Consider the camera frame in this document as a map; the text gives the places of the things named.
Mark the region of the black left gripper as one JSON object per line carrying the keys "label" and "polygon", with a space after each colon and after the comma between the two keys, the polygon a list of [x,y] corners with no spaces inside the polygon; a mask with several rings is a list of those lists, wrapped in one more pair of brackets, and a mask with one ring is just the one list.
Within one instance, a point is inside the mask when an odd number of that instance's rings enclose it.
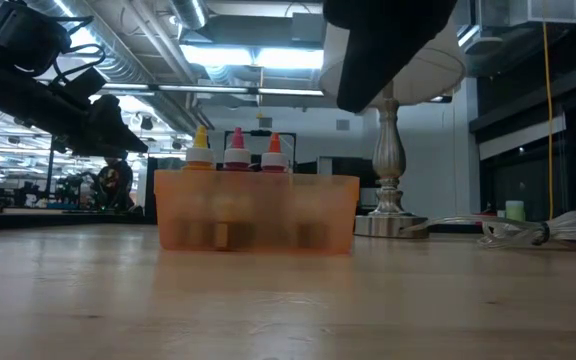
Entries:
{"label": "black left gripper", "polygon": [[122,158],[128,152],[146,152],[148,147],[124,123],[117,97],[105,94],[89,100],[105,84],[96,69],[65,85],[35,81],[22,124],[49,132],[81,156]]}

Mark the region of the yellow-tipped tall dye bottle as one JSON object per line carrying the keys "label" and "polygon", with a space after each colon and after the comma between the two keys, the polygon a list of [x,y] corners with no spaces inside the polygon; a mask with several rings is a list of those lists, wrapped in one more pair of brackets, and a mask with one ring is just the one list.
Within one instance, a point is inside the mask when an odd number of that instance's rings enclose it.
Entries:
{"label": "yellow-tipped tall dye bottle", "polygon": [[197,128],[193,144],[186,150],[184,170],[215,170],[214,153],[208,145],[208,135],[205,126]]}

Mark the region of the pink-tipped tall dye bottle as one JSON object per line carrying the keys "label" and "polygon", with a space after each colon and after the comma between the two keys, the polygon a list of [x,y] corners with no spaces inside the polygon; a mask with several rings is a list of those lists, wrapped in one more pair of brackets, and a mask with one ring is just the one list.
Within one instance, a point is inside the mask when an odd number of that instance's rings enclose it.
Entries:
{"label": "pink-tipped tall dye bottle", "polygon": [[223,169],[226,171],[249,171],[251,153],[245,146],[242,129],[234,129],[231,145],[224,150]]}

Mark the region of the red-tipped tall dye bottle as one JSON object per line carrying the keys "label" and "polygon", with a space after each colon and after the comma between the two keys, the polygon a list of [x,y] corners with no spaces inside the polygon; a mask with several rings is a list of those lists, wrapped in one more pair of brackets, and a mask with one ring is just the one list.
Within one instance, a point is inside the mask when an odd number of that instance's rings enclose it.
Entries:
{"label": "red-tipped tall dye bottle", "polygon": [[271,134],[268,150],[261,155],[260,166],[264,172],[287,172],[289,160],[281,150],[281,141],[278,133]]}

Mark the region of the person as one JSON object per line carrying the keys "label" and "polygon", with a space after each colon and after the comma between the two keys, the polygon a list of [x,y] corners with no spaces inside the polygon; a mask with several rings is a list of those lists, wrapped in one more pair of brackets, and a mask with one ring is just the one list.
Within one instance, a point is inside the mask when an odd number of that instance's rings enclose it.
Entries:
{"label": "person", "polygon": [[133,172],[123,158],[105,158],[106,166],[97,175],[102,206],[119,212],[129,210],[134,202],[130,197]]}

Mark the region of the black equipment cabinet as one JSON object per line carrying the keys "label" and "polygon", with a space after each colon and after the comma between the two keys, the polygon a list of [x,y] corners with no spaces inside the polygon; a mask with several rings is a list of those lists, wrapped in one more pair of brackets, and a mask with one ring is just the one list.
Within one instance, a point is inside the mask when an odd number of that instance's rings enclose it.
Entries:
{"label": "black equipment cabinet", "polygon": [[155,171],[158,169],[158,159],[149,157],[146,166],[144,215],[151,223],[157,224],[156,197],[154,194]]}

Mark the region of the grey ceiling junction box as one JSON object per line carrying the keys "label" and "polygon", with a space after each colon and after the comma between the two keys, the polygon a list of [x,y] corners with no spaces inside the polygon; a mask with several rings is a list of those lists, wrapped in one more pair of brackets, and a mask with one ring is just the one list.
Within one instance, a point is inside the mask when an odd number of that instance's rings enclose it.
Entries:
{"label": "grey ceiling junction box", "polygon": [[320,43],[325,37],[326,22],[322,14],[292,14],[291,34],[293,41]]}

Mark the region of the white shade silver table lamp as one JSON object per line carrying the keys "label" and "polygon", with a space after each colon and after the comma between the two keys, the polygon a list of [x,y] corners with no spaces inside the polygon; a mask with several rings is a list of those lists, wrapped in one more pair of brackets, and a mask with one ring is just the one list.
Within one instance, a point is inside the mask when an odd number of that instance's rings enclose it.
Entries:
{"label": "white shade silver table lamp", "polygon": [[387,78],[378,92],[361,105],[361,111],[379,112],[379,133],[372,157],[378,176],[378,199],[374,211],[355,220],[355,234],[364,237],[426,239],[427,219],[406,211],[399,180],[406,170],[406,154],[398,130],[398,110],[417,105],[447,93],[465,77],[466,66],[458,45],[452,18],[439,27],[437,34],[413,52],[403,68]]}

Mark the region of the long ceiling light strip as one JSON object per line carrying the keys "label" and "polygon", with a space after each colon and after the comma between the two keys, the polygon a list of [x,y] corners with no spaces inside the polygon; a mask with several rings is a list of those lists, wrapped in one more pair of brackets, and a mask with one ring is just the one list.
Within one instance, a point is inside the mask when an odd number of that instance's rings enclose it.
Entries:
{"label": "long ceiling light strip", "polygon": [[133,84],[133,83],[107,83],[103,90],[125,90],[133,92],[184,92],[184,93],[210,93],[210,94],[235,94],[235,95],[276,95],[276,96],[305,96],[323,97],[320,90],[310,89],[284,89],[284,88],[260,88],[238,86],[205,86],[185,84]]}

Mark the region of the black desk monitor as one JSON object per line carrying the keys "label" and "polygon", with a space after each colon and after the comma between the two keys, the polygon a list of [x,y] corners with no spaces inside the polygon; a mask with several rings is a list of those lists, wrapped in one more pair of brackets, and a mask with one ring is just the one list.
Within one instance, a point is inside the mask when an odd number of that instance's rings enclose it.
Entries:
{"label": "black desk monitor", "polygon": [[361,177],[373,175],[372,162],[356,157],[326,157],[317,160],[318,173],[321,175],[348,175]]}

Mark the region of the white ceiling air unit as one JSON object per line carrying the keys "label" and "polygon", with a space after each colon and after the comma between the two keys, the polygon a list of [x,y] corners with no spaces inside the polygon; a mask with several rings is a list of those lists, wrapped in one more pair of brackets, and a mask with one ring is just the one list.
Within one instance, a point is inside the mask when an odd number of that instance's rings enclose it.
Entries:
{"label": "white ceiling air unit", "polygon": [[478,20],[486,27],[528,23],[576,24],[576,0],[475,0]]}

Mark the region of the orange translucent plastic bin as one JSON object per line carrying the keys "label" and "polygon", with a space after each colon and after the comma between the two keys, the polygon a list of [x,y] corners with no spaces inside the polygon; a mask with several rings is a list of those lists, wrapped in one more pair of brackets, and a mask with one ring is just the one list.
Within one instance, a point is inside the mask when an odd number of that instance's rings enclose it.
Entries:
{"label": "orange translucent plastic bin", "polygon": [[[165,250],[346,255],[354,238],[359,180],[353,176],[158,170],[159,242]],[[203,225],[203,244],[179,246],[179,223]],[[217,223],[251,222],[254,246],[218,250]]]}

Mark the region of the black shelf unit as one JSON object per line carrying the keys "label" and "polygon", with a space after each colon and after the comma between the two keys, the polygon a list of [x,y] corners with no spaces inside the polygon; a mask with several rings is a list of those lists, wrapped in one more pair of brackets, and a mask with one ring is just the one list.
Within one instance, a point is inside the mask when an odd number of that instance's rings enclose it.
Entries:
{"label": "black shelf unit", "polygon": [[530,220],[576,210],[576,69],[550,85],[524,76],[477,82],[481,201],[521,200]]}

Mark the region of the pale green cup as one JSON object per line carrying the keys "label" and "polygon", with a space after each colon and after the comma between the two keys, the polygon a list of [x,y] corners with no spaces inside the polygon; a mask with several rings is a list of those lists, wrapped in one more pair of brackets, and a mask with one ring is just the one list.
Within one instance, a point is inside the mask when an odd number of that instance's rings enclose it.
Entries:
{"label": "pale green cup", "polygon": [[525,220],[525,206],[521,200],[507,200],[505,202],[506,218],[515,221]]}

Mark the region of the silver spiral ceiling duct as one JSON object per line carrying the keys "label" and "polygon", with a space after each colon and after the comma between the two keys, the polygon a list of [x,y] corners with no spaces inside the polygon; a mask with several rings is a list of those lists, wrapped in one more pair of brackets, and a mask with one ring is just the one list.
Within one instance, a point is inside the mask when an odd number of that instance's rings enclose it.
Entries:
{"label": "silver spiral ceiling duct", "polygon": [[[154,84],[155,76],[129,49],[119,35],[93,8],[92,0],[25,0],[28,5],[51,16],[93,16],[86,29],[91,39],[103,46],[108,59],[97,69],[111,83]],[[154,95],[138,94],[136,98],[154,109],[155,114],[173,130],[193,134],[198,125],[213,129],[212,123],[197,107],[190,94],[174,97],[156,91]]]}

